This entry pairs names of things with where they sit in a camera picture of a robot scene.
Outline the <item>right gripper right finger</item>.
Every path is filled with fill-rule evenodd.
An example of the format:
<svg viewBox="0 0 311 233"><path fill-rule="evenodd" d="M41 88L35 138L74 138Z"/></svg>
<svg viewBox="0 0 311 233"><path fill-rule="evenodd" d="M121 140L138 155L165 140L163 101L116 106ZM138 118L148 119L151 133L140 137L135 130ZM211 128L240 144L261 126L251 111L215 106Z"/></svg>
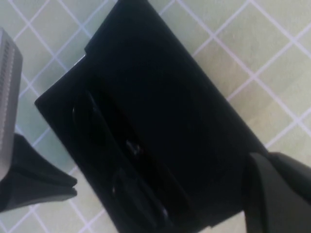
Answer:
<svg viewBox="0 0 311 233"><path fill-rule="evenodd" d="M270 152L269 161L299 196L311 200L311 168L280 152Z"/></svg>

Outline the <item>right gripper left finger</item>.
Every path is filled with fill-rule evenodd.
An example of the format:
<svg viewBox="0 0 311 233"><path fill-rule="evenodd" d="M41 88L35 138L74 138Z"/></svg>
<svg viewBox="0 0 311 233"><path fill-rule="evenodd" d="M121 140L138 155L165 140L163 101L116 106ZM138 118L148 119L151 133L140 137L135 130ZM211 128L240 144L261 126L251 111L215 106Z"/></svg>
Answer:
<svg viewBox="0 0 311 233"><path fill-rule="evenodd" d="M242 190L248 233L311 231L311 201L291 189L270 163L269 154L249 155Z"/></svg>

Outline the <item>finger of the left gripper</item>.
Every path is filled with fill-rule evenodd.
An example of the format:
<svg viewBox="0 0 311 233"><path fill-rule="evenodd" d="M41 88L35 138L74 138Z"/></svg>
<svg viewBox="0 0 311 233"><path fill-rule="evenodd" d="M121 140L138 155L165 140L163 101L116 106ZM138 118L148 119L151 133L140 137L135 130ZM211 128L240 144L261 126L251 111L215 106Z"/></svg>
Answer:
<svg viewBox="0 0 311 233"><path fill-rule="evenodd" d="M77 194L74 188L77 180L47 161L31 146L24 136L18 133L14 134L11 167L8 174L0 182L1 194L9 190L10 179L14 173L39 184L64 188L70 194Z"/></svg>
<svg viewBox="0 0 311 233"><path fill-rule="evenodd" d="M48 191L12 190L0 195L0 211L6 212L21 207L54 201L64 201L77 196L74 188Z"/></svg>

